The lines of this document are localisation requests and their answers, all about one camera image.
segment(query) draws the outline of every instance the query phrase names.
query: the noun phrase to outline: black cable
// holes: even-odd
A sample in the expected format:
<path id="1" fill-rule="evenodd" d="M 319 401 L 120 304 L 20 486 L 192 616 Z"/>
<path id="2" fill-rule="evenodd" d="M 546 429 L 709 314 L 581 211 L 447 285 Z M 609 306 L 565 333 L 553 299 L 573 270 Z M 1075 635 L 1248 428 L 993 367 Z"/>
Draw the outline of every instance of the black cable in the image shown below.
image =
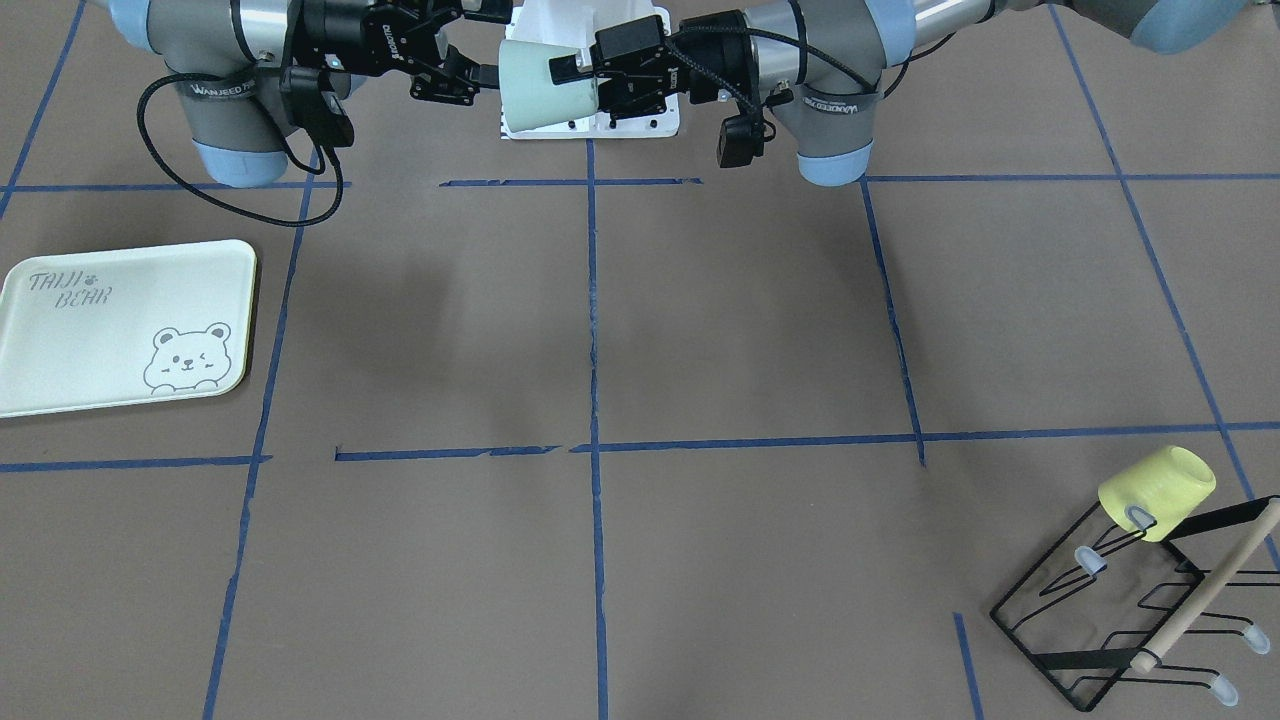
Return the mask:
<path id="1" fill-rule="evenodd" d="M 800 9 L 799 0 L 787 0 L 791 5 L 791 17 L 796 22 L 796 40 L 809 40 L 809 28 L 804 22 L 804 10 Z M 805 78 L 809 77 L 809 54 L 800 53 L 800 67 L 796 69 L 796 85 L 804 85 Z"/>
<path id="2" fill-rule="evenodd" d="M 947 44 L 948 40 L 951 40 L 955 36 L 956 36 L 956 33 L 952 32 L 951 35 L 948 35 L 948 36 L 943 37 L 942 40 L 937 41 L 937 44 L 934 44 L 928 50 L 922 50 L 922 51 L 916 53 L 915 55 L 911 55 L 910 58 L 908 58 L 906 60 L 904 60 L 902 64 L 899 65 L 901 69 L 899 70 L 897 77 L 893 78 L 893 82 L 890 83 L 890 86 L 888 86 L 887 90 L 884 90 L 884 97 L 888 97 L 890 95 L 892 95 L 893 91 L 897 90 L 897 86 L 902 85 L 902 78 L 906 77 L 906 68 L 911 65 L 911 60 L 919 60 L 919 59 L 923 59 L 923 58 L 928 58 L 929 55 L 937 53 L 943 45 Z"/>
<path id="3" fill-rule="evenodd" d="M 893 82 L 891 82 L 888 87 L 884 90 L 886 99 L 888 99 L 890 95 L 893 95 L 893 91 L 897 90 L 897 86 L 902 85 L 902 79 L 906 77 L 906 68 L 910 67 L 911 67 L 911 60 L 909 59 L 904 60 L 902 64 L 899 65 L 897 77 L 893 78 Z"/>
<path id="4" fill-rule="evenodd" d="M 809 55 L 813 55 L 814 58 L 818 58 L 823 63 L 827 63 L 828 65 L 831 65 L 831 67 L 836 68 L 837 70 L 845 73 L 846 76 L 851 77 L 854 79 L 854 82 L 856 82 L 858 85 L 863 86 L 863 90 L 865 92 L 876 92 L 876 85 L 873 82 L 869 82 L 865 77 L 860 76 L 858 73 L 858 70 L 855 70 L 855 69 L 850 68 L 849 65 L 841 63 L 840 60 L 835 59 L 829 54 L 823 53 L 822 50 L 818 50 L 813 45 L 809 45 L 808 42 L 800 42 L 799 40 L 796 40 L 794 37 L 787 37 L 787 36 L 777 33 L 777 32 L 769 32 L 767 29 L 758 29 L 758 28 L 753 28 L 753 27 L 703 27 L 703 26 L 682 27 L 682 28 L 680 28 L 680 32 L 677 32 L 672 37 L 680 37 L 682 33 L 686 33 L 686 32 L 690 32 L 690 33 L 710 33 L 710 35 L 746 35 L 746 36 L 751 36 L 751 37 L 763 37 L 765 40 L 773 40 L 773 41 L 781 42 L 783 45 L 790 45 L 792 47 L 803 50 L 804 53 L 806 53 Z"/>
<path id="5" fill-rule="evenodd" d="M 289 163 L 292 163 L 294 168 L 302 170 L 303 173 L 307 173 L 308 176 L 324 174 L 325 164 L 323 154 L 319 152 L 316 154 L 316 158 L 320 160 L 320 167 L 317 168 L 312 168 L 311 165 L 307 165 L 302 160 L 298 160 L 298 156 L 293 154 L 293 149 L 289 147 L 289 142 L 284 138 L 284 133 L 280 132 L 280 127 L 275 124 L 275 118 L 273 118 L 270 110 L 266 109 L 266 105 L 262 105 L 262 101 L 259 100 L 257 97 L 250 97 L 248 101 L 252 102 L 253 108 L 256 108 L 259 114 L 262 115 L 262 120 L 266 122 L 266 127 L 275 131 L 275 137 L 280 141 L 280 147 L 284 149 L 284 155 L 288 156 Z M 314 143 L 312 146 L 316 147 L 316 150 L 319 150 L 319 146 L 315 146 Z"/>
<path id="6" fill-rule="evenodd" d="M 151 102 L 151 97 L 157 91 L 160 91 L 160 88 L 163 88 L 163 87 L 165 87 L 168 85 L 174 85 L 174 83 L 178 83 L 178 82 L 220 82 L 221 79 L 224 79 L 224 78 L 220 78 L 220 77 L 214 76 L 214 74 L 207 74 L 207 73 L 175 73 L 175 74 L 172 74 L 172 76 L 168 76 L 168 77 L 163 77 L 163 78 L 152 82 L 151 85 L 147 86 L 146 90 L 142 91 L 142 95 L 138 97 L 138 111 L 137 111 L 138 135 L 142 136 L 142 145 L 145 145 L 146 149 L 147 149 L 147 152 L 151 154 L 151 159 L 155 160 L 156 165 L 159 165 L 161 170 L 164 170 L 164 174 L 169 176 L 169 179 L 172 179 L 173 182 L 178 183 L 178 186 L 182 187 L 183 190 L 186 190 L 187 192 L 191 192 L 196 197 L 200 197 L 201 200 L 204 200 L 204 201 L 206 201 L 206 202 L 209 202 L 211 205 L 221 208 L 223 210 L 229 210 L 232 213 L 236 213 L 237 215 L 242 215 L 242 217 L 246 217 L 246 218 L 250 218 L 250 219 L 253 219 L 253 220 L 259 220 L 261 223 L 268 223 L 268 224 L 271 224 L 271 225 L 279 225 L 279 227 L 284 227 L 284 228 L 305 228 L 305 227 L 310 227 L 310 225 L 315 225 L 315 224 L 323 223 L 323 222 L 328 220 L 329 218 L 332 218 L 334 215 L 334 213 L 338 211 L 338 206 L 342 204 L 342 186 L 343 186 L 342 163 L 338 161 L 338 155 L 337 155 L 337 152 L 334 152 L 333 147 L 316 145 L 316 151 L 321 156 L 320 169 L 317 170 L 315 168 L 308 168 L 307 165 L 302 164 L 293 155 L 293 151 L 289 150 L 288 142 L 283 142 L 284 135 L 280 133 L 280 140 L 282 140 L 282 143 L 283 143 L 283 146 L 285 149 L 285 154 L 288 155 L 289 160 L 293 161 L 293 164 L 297 165 L 298 168 L 301 168 L 302 170 L 305 170 L 305 172 L 307 172 L 310 174 L 320 174 L 320 173 L 323 173 L 324 172 L 324 158 L 328 158 L 329 163 L 333 164 L 333 173 L 334 173 L 334 178 L 337 181 L 335 187 L 334 187 L 333 204 L 324 213 L 321 213 L 321 214 L 319 214 L 319 215 L 316 215 L 314 218 L 305 219 L 305 220 L 284 220 L 284 219 L 280 219 L 280 218 L 271 218 L 270 215 L 261 215 L 259 213 L 244 210 L 243 208 L 237 208 L 236 205 L 232 205 L 229 202 L 223 202 L 221 200 L 219 200 L 219 199 L 209 195 L 207 192 L 204 192 L 198 187 L 196 187 L 196 186 L 191 184 L 189 182 L 187 182 L 186 179 L 183 179 L 177 172 L 174 172 L 173 168 L 169 167 L 168 163 L 164 161 L 164 158 L 160 156 L 160 151 L 156 150 L 155 143 L 151 141 L 151 133 L 147 132 L 146 111 L 147 111 L 147 105 Z M 256 105 L 257 105 L 257 108 L 262 113 L 266 113 L 268 119 L 270 119 L 270 113 L 266 111 L 266 108 L 264 108 L 261 104 L 256 104 Z M 270 126 L 271 127 L 276 127 L 274 120 L 270 122 Z"/>
<path id="7" fill-rule="evenodd" d="M 948 36 L 943 37 L 942 40 L 940 40 L 933 47 L 929 47 L 928 50 L 922 50 L 922 51 L 916 53 L 915 55 L 911 55 L 910 58 L 908 58 L 908 60 L 919 60 L 919 59 L 923 59 L 923 58 L 928 58 L 929 55 L 937 53 L 943 45 L 946 45 L 947 42 L 950 42 L 951 38 L 955 37 L 955 36 L 956 36 L 956 33 L 952 32 L 951 35 L 948 35 Z"/>
<path id="8" fill-rule="evenodd" d="M 726 78 L 716 74 L 716 72 L 708 68 L 707 65 L 703 65 L 698 60 L 692 59 L 687 53 L 681 50 L 675 42 L 671 42 L 671 38 L 667 40 L 667 50 L 671 51 L 671 55 L 673 58 L 687 65 L 694 72 L 707 76 L 708 79 L 710 79 L 712 82 L 726 90 L 730 95 L 733 96 L 735 100 L 749 108 L 751 111 L 759 113 L 762 110 L 760 105 L 754 100 L 751 100 L 750 97 L 748 97 L 745 92 L 739 90 L 733 83 L 731 83 Z"/>

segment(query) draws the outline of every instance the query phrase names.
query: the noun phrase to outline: bear illustration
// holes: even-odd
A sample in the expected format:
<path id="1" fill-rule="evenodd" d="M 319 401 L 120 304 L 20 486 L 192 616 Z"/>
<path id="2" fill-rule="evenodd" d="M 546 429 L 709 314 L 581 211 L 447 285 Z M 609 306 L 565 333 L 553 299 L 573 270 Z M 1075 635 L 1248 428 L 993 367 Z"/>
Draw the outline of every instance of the bear illustration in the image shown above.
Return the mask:
<path id="1" fill-rule="evenodd" d="M 214 323 L 205 331 L 189 333 L 174 328 L 157 332 L 151 341 L 155 355 L 143 372 L 151 395 L 218 387 L 218 380 L 232 372 L 232 359 L 227 354 L 230 334 L 232 328 L 227 323 Z"/>

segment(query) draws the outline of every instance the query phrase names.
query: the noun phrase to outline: grid line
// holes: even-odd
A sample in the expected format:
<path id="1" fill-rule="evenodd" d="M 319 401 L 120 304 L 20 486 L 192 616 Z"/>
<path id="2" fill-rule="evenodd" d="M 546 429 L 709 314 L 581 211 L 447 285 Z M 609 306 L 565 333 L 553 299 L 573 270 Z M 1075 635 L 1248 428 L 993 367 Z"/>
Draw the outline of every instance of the grid line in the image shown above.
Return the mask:
<path id="1" fill-rule="evenodd" d="M 888 313 L 888 327 L 893 333 L 893 346 L 897 348 L 897 366 L 902 375 L 902 392 L 906 396 L 906 413 L 911 418 L 911 432 L 915 433 L 915 452 L 920 466 L 928 466 L 924 456 L 924 433 L 920 430 L 920 414 L 915 406 L 915 392 L 911 389 L 911 372 L 906 365 L 906 348 L 902 346 L 902 329 L 897 325 L 897 310 L 893 307 L 893 287 L 888 279 L 888 265 L 884 264 L 884 249 L 879 241 L 879 227 L 876 224 L 876 206 L 872 204 L 872 190 L 867 178 L 859 183 L 863 191 L 863 208 L 867 210 L 867 229 L 872 236 L 872 250 L 876 251 L 876 265 L 879 268 L 881 283 L 884 286 L 884 309 Z"/>
<path id="2" fill-rule="evenodd" d="M 266 462 L 270 455 L 257 456 L 259 462 Z M 250 465 L 252 455 L 230 455 L 218 457 L 147 457 L 137 460 L 63 460 L 49 462 L 0 462 L 0 473 L 67 473 L 74 470 L 136 470 L 152 468 L 198 468 L 198 466 L 237 466 Z"/>
<path id="3" fill-rule="evenodd" d="M 646 184 L 703 184 L 701 178 L 530 178 L 530 179 L 452 179 L 440 187 L 636 187 Z"/>
<path id="4" fill-rule="evenodd" d="M 872 183 L 902 182 L 1115 182 L 1116 178 L 1140 182 L 1242 182 L 1280 181 L 1280 173 L 1065 173 L 1065 174 L 929 174 L 867 176 Z"/>
<path id="5" fill-rule="evenodd" d="M 1251 421 L 1228 423 L 1228 429 L 1233 432 L 1268 432 L 1280 430 L 1280 421 Z M 934 442 L 978 442 L 978 441 L 1006 441 L 1006 439 L 1068 439 L 1068 438 L 1096 438 L 1096 437 L 1129 437 L 1129 436 L 1165 436 L 1165 434 L 1194 434 L 1217 433 L 1219 427 L 1213 423 L 1184 423 L 1167 425 L 1111 425 L 1092 428 L 1030 428 L 1009 430 L 960 430 L 960 432 L 933 432 L 920 433 L 919 439 L 924 443 Z M 854 445 L 902 445 L 915 443 L 915 433 L 884 433 L 860 436 L 794 436 L 794 437 L 762 437 L 762 438 L 705 438 L 705 439 L 667 439 L 667 441 L 639 441 L 639 442 L 599 442 L 593 445 L 585 442 L 576 446 L 549 445 L 549 446 L 511 446 L 511 447 L 465 447 L 465 448 L 435 448 L 435 450 L 398 450 L 376 452 L 337 452 L 337 462 L 365 462 L 384 460 L 438 460 L 449 457 L 500 457 L 508 455 L 549 455 L 553 452 L 568 452 L 584 455 L 593 452 L 594 447 L 600 454 L 611 452 L 663 452 L 669 450 L 753 450 L 768 447 L 827 447 L 827 446 L 854 446 Z"/>
<path id="6" fill-rule="evenodd" d="M 316 154 L 311 155 L 312 165 L 316 163 Z M 307 187 L 302 191 L 302 206 L 298 209 L 298 219 L 303 220 L 311 208 L 312 182 L 307 179 Z M 244 547 L 248 542 L 250 505 L 257 491 L 257 477 L 261 468 L 259 457 L 266 445 L 266 428 L 271 419 L 271 401 L 275 396 L 275 380 L 280 369 L 280 354 L 284 347 L 284 331 L 289 320 L 289 295 L 293 291 L 293 275 L 298 269 L 298 254 L 302 251 L 302 236 L 306 227 L 293 231 L 293 251 L 289 255 L 289 269 L 284 277 L 284 291 L 280 297 L 280 311 L 275 320 L 275 343 L 271 347 L 271 363 L 266 373 L 266 388 L 262 391 L 262 416 L 259 420 L 257 433 L 253 437 L 253 460 L 248 466 L 248 478 L 244 482 L 244 501 L 241 505 L 239 533 L 236 547 L 236 566 L 230 579 L 227 580 L 227 593 L 223 598 L 223 612 L 218 623 L 218 642 L 214 646 L 214 660 L 209 671 L 209 688 L 205 692 L 204 720 L 212 720 L 214 707 L 218 702 L 218 689 L 221 683 L 223 661 L 227 656 L 227 643 L 230 638 L 232 615 L 236 610 L 236 594 L 239 589 L 241 569 L 244 565 Z"/>
<path id="7" fill-rule="evenodd" d="M 969 650 L 969 633 L 964 626 L 964 615 L 951 614 L 956 624 L 956 642 L 960 643 L 960 659 L 964 661 L 964 675 L 969 683 L 969 703 L 973 706 L 973 720 L 984 720 L 982 712 L 982 693 L 978 691 L 978 675 L 973 667 L 973 652 Z"/>
<path id="8" fill-rule="evenodd" d="M 40 123 L 45 119 L 49 101 L 54 97 L 58 81 L 63 77 L 67 56 L 70 55 L 72 45 L 76 42 L 76 33 L 79 32 L 79 22 L 83 17 L 84 0 L 79 0 L 76 5 L 76 14 L 72 17 L 72 24 L 67 31 L 67 40 L 63 42 L 61 53 L 58 55 L 58 63 L 54 65 L 52 74 L 49 76 L 49 83 L 45 85 L 45 95 L 41 96 L 40 105 L 36 108 L 36 117 L 32 118 L 31 127 L 27 128 L 27 137 L 23 140 L 22 150 L 18 152 L 18 161 L 13 165 L 13 173 L 9 174 L 9 182 L 5 184 L 4 193 L 0 195 L 0 218 L 4 218 L 5 210 L 9 209 L 9 199 L 13 197 L 14 187 L 18 186 L 18 178 L 22 176 L 22 169 L 27 165 L 27 158 L 31 155 L 31 147 L 36 142 Z"/>
<path id="9" fill-rule="evenodd" d="M 600 483 L 600 304 L 596 272 L 595 141 L 586 141 L 588 302 L 591 323 L 591 523 L 595 557 L 595 682 L 599 720 L 609 720 L 609 653 L 604 623 L 604 507 Z"/>
<path id="10" fill-rule="evenodd" d="M 255 191 L 255 190 L 305 190 L 307 188 L 306 181 L 288 181 L 288 182 L 273 182 L 270 184 L 264 184 L 261 187 L 232 187 L 228 184 L 218 182 L 196 182 L 191 183 L 196 190 L 215 191 L 215 190 L 228 190 L 228 191 Z M 317 182 L 315 188 L 335 188 L 337 182 L 324 181 Z M 351 182 L 344 181 L 342 183 L 343 190 L 351 188 Z M 165 191 L 186 191 L 184 187 L 174 183 L 134 183 L 134 184 L 111 184 L 111 183 L 99 183 L 99 184 L 19 184 L 13 187 L 13 192 L 165 192 Z"/>

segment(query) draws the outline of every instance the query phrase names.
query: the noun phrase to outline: blue tape line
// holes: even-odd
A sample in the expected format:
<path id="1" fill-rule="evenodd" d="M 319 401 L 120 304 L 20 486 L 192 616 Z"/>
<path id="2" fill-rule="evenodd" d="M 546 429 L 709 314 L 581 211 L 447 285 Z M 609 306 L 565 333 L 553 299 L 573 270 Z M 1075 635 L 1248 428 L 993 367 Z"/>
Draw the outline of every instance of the blue tape line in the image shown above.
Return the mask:
<path id="1" fill-rule="evenodd" d="M 956 641 L 960 643 L 960 657 L 964 660 L 964 675 L 969 682 L 969 703 L 973 705 L 973 719 L 986 720 L 982 712 L 982 693 L 978 692 L 978 675 L 973 670 L 973 653 L 969 652 L 969 633 L 964 629 L 964 615 L 952 612 L 956 623 Z"/>
<path id="2" fill-rule="evenodd" d="M 440 187 L 584 187 L 584 179 L 457 179 L 442 182 Z"/>
<path id="3" fill-rule="evenodd" d="M 1106 174 L 957 174 L 957 176 L 865 176 L 868 182 L 1062 182 L 1115 181 Z"/>
<path id="4" fill-rule="evenodd" d="M 742 439 L 675 439 L 657 442 L 602 442 L 600 452 L 660 452 L 667 450 L 741 450 L 755 447 L 815 447 L 828 445 L 886 445 L 915 442 L 913 433 L 883 436 L 831 436 Z M 588 452 L 590 446 L 580 445 L 570 452 Z"/>
<path id="5" fill-rule="evenodd" d="M 1021 430 L 969 430 L 955 433 L 920 433 L 919 438 L 929 442 L 970 442 L 980 439 L 1036 439 L 1036 438 L 1084 438 L 1084 437 L 1123 437 L 1158 436 L 1179 433 L 1216 433 L 1217 425 L 1210 423 L 1183 425 L 1123 425 L 1105 428 L 1044 428 Z M 780 438 L 740 438 L 740 439 L 676 439 L 653 442 L 603 442 L 600 452 L 660 452 L 667 450 L 741 450 L 759 447 L 820 447 L 832 445 L 891 445 L 916 442 L 914 433 L 888 433 L 867 436 L 815 436 Z M 571 447 L 570 452 L 589 452 L 590 445 Z"/>
<path id="6" fill-rule="evenodd" d="M 920 430 L 920 414 L 915 406 L 915 392 L 911 389 L 911 373 L 906 366 L 906 348 L 902 346 L 902 331 L 897 325 L 897 310 L 893 307 L 893 288 L 888 281 L 888 266 L 884 264 L 884 249 L 879 241 L 879 228 L 876 224 L 876 206 L 872 205 L 872 190 L 865 176 L 858 181 L 863 190 L 863 206 L 867 209 L 867 227 L 872 234 L 872 249 L 876 251 L 876 265 L 881 272 L 881 282 L 884 284 L 884 307 L 888 310 L 888 327 L 893 333 L 893 345 L 897 347 L 897 366 L 902 375 L 902 391 L 906 395 L 906 411 L 911 418 L 911 432 L 915 433 L 915 452 L 920 459 L 920 466 L 927 468 L 928 460 L 924 457 L 924 436 Z"/>
<path id="7" fill-rule="evenodd" d="M 1280 421 L 1228 423 L 1233 430 L 1280 430 Z M 1212 423 L 1187 423 L 1176 425 L 1114 425 L 1096 428 L 1033 428 L 1014 430 L 961 430 L 920 433 L 919 438 L 931 442 L 970 442 L 983 439 L 1052 439 L 1124 436 L 1161 436 L 1216 433 Z M 772 437 L 772 438 L 726 438 L 726 439 L 671 439 L 648 442 L 602 442 L 600 452 L 660 452 L 667 450 L 740 450 L 760 447 L 814 447 L 832 445 L 891 445 L 916 441 L 915 433 L 886 433 L 865 436 L 812 436 L 812 437 Z M 439 457 L 483 457 L 485 455 L 543 455 L 559 450 L 559 445 L 518 446 L 518 447 L 463 447 L 440 450 L 393 450 L 381 452 L 338 452 L 339 462 L 358 462 L 365 460 L 419 460 Z M 593 451 L 590 442 L 576 445 L 567 451 L 585 455 Z"/>
<path id="8" fill-rule="evenodd" d="M 1093 122 L 1098 126 L 1098 133 L 1102 136 L 1102 143 L 1107 149 L 1107 155 L 1111 158 L 1111 165 L 1116 170 L 1116 178 L 1120 181 L 1120 188 L 1124 191 L 1125 201 L 1129 204 L 1129 213 L 1133 215 L 1134 223 L 1138 225 L 1138 234 L 1142 236 L 1142 245 L 1147 251 L 1147 258 L 1151 260 L 1151 268 L 1156 273 L 1156 279 L 1160 282 L 1160 291 L 1165 296 L 1165 304 L 1169 305 L 1169 311 L 1174 316 L 1174 324 L 1178 327 L 1178 334 L 1183 338 L 1183 345 L 1187 347 L 1187 355 L 1190 357 L 1192 366 L 1196 369 L 1196 378 L 1199 380 L 1201 389 L 1204 392 L 1204 401 L 1208 402 L 1210 411 L 1213 414 L 1213 423 L 1219 428 L 1219 434 L 1222 437 L 1222 445 L 1226 446 L 1226 455 L 1231 459 L 1231 466 L 1235 469 L 1235 477 L 1240 480 L 1240 487 L 1244 489 L 1244 496 L 1249 500 L 1257 496 L 1253 492 L 1253 486 L 1249 483 L 1249 478 L 1244 471 L 1244 465 L 1240 462 L 1240 455 L 1235 450 L 1235 442 L 1231 441 L 1231 432 L 1228 429 L 1226 420 L 1222 418 L 1222 411 L 1217 405 L 1217 400 L 1213 397 L 1213 391 L 1210 388 L 1208 377 L 1204 374 L 1204 368 L 1201 365 L 1199 355 L 1196 352 L 1196 343 L 1192 342 L 1190 332 L 1187 329 L 1187 323 L 1183 322 L 1183 314 L 1178 309 L 1178 302 L 1174 301 L 1174 292 L 1169 286 L 1169 279 L 1165 277 L 1165 270 L 1160 264 L 1160 258 L 1156 255 L 1156 247 L 1151 242 L 1151 234 L 1147 232 L 1147 223 L 1142 219 L 1142 213 L 1138 210 L 1138 201 L 1133 196 L 1133 188 L 1129 187 L 1129 181 L 1124 176 L 1124 169 L 1120 167 L 1120 159 L 1116 155 L 1115 146 L 1111 143 L 1111 136 L 1107 135 L 1107 128 L 1102 123 L 1102 114 L 1098 111 L 1098 105 L 1093 100 L 1093 92 L 1089 91 L 1089 83 L 1084 79 L 1084 72 L 1080 69 L 1080 63 L 1075 58 L 1075 50 L 1071 47 L 1071 41 L 1066 37 L 1066 28 L 1062 27 L 1062 19 L 1057 14 L 1057 8 L 1050 5 L 1050 14 L 1053 18 L 1053 24 L 1057 27 L 1057 35 L 1062 40 L 1062 46 L 1066 49 L 1066 56 L 1071 61 L 1071 69 L 1075 70 L 1075 79 L 1080 85 L 1080 91 L 1084 94 L 1084 100 L 1089 105 L 1089 113 L 1093 114 Z M 1280 553 L 1272 553 L 1272 561 L 1277 570 L 1280 570 Z"/>
<path id="9" fill-rule="evenodd" d="M 1157 436 L 1175 433 L 1213 433 L 1217 425 L 1119 425 L 1106 428 L 1046 428 L 1033 430 L 970 430 L 959 433 L 924 433 L 925 442 L 969 442 L 975 439 L 1036 439 L 1071 437 Z"/>
<path id="10" fill-rule="evenodd" d="M 453 447 L 442 450 L 388 450 L 375 452 L 334 452 L 335 462 L 369 462 L 379 460 L 436 460 L 443 457 L 503 457 L 511 455 L 547 455 L 558 445 L 516 447 Z"/>
<path id="11" fill-rule="evenodd" d="M 1280 173 L 1138 173 L 1124 177 L 1132 181 L 1276 181 Z"/>
<path id="12" fill-rule="evenodd" d="M 440 187 L 602 187 L 646 184 L 703 184 L 701 178 L 616 178 L 616 179 L 457 179 Z"/>
<path id="13" fill-rule="evenodd" d="M 600 501 L 600 304 L 596 273 L 595 141 L 586 141 L 586 264 L 591 319 L 591 520 L 595 546 L 595 682 L 599 720 L 609 720 L 609 653 L 604 624 L 604 511 Z"/>
<path id="14" fill-rule="evenodd" d="M 305 190 L 307 183 L 305 181 L 298 182 L 273 182 L 262 187 L 230 187 L 216 182 L 201 182 L 192 183 L 198 190 L 212 191 L 212 190 L 228 190 L 228 191 L 253 191 L 253 190 Z M 334 188 L 338 183 L 333 181 L 317 182 L 312 187 L 316 188 Z M 342 187 L 344 190 L 351 188 L 349 181 L 343 181 Z M 19 184 L 13 188 L 14 192 L 141 192 L 141 191 L 168 191 L 168 190 L 184 190 L 182 186 L 165 184 L 165 183 L 142 183 L 142 184 Z"/>
<path id="15" fill-rule="evenodd" d="M 868 182 L 1115 182 L 1117 177 L 1143 182 L 1221 182 L 1277 181 L 1280 173 L 1138 173 L 1138 174 L 940 174 L 940 176 L 867 176 Z"/>
<path id="16" fill-rule="evenodd" d="M 1280 430 L 1280 421 L 1275 423 L 1228 423 L 1230 430 Z"/>
<path id="17" fill-rule="evenodd" d="M 315 165 L 316 155 L 311 154 L 311 164 Z M 302 191 L 302 208 L 298 210 L 298 219 L 305 220 L 311 208 L 311 179 Z M 289 256 L 289 270 L 284 277 L 284 292 L 280 297 L 280 313 L 275 320 L 275 345 L 271 347 L 271 365 L 266 374 L 266 389 L 262 392 L 262 418 L 257 424 L 257 434 L 253 437 L 255 461 L 248 466 L 248 478 L 244 482 L 244 501 L 241 505 L 239 539 L 236 546 L 236 569 L 227 580 L 227 594 L 223 597 L 223 615 L 218 623 L 218 644 L 214 647 L 214 662 L 209 671 L 209 689 L 205 693 L 204 720 L 212 720 L 214 706 L 218 702 L 218 688 L 223 676 L 223 660 L 227 657 L 227 642 L 230 637 L 232 614 L 236 610 L 236 592 L 239 588 L 239 574 L 244 565 L 244 546 L 248 542 L 250 503 L 257 491 L 257 474 L 261 462 L 256 461 L 262 455 L 266 445 L 266 425 L 271 419 L 271 400 L 275 396 L 275 379 L 280 369 L 280 354 L 284 348 L 284 331 L 289 322 L 289 293 L 293 290 L 293 275 L 298 269 L 298 254 L 302 250 L 302 234 L 306 228 L 293 231 L 293 252 Z"/>
<path id="18" fill-rule="evenodd" d="M 72 44 L 76 41 L 76 33 L 79 31 L 82 17 L 84 17 L 84 0 L 81 0 L 76 6 L 76 15 L 72 17 L 72 26 L 67 31 L 67 40 L 63 41 L 63 50 L 58 54 L 58 63 L 54 65 L 54 74 L 49 77 L 49 83 L 45 86 L 45 95 L 40 99 L 40 105 L 36 108 L 36 117 L 32 118 L 31 127 L 27 128 L 27 137 L 22 142 L 22 150 L 18 152 L 18 161 L 14 163 L 13 172 L 9 174 L 4 195 L 0 195 L 0 218 L 4 217 L 5 210 L 9 208 L 13 188 L 18 186 L 18 177 L 27 165 L 31 146 L 36 142 L 36 132 L 40 129 L 41 120 L 45 119 L 45 111 L 49 109 L 49 101 L 54 97 L 54 88 L 58 87 L 58 79 L 63 76 L 63 67 L 67 65 L 67 56 L 72 51 Z"/>
<path id="19" fill-rule="evenodd" d="M 270 455 L 259 457 L 260 462 L 270 460 Z M 150 468 L 198 468 L 198 466 L 237 466 L 248 465 L 252 455 L 233 455 L 227 457 L 155 457 L 143 460 L 69 460 L 56 462 L 0 462 L 0 473 L 65 473 L 74 470 L 136 470 Z"/>

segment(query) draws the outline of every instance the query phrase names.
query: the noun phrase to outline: floor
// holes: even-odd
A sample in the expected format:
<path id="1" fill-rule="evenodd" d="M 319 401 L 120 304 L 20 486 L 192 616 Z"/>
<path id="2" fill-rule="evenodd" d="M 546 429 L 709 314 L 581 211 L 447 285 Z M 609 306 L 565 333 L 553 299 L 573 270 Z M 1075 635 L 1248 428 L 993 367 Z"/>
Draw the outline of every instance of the floor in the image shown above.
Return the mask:
<path id="1" fill-rule="evenodd" d="M 1097 484 L 1172 443 L 1204 507 L 1280 492 L 1277 40 L 1267 8 L 1172 58 L 1009 13 L 915 64 L 841 190 L 788 137 L 718 169 L 717 106 L 515 143 L 497 97 L 387 77 L 342 210 L 296 232 L 151 164 L 163 67 L 105 13 L 0 5 L 0 272 L 261 261 L 234 391 L 0 421 L 0 716 L 1074 717 L 987 612 Z M 202 177 L 172 100 L 152 126 Z M 332 188 L 214 192 L 296 218 Z M 1121 684 L 1094 715 L 1275 717 L 1274 656 L 1169 661 L 1239 707 Z"/>

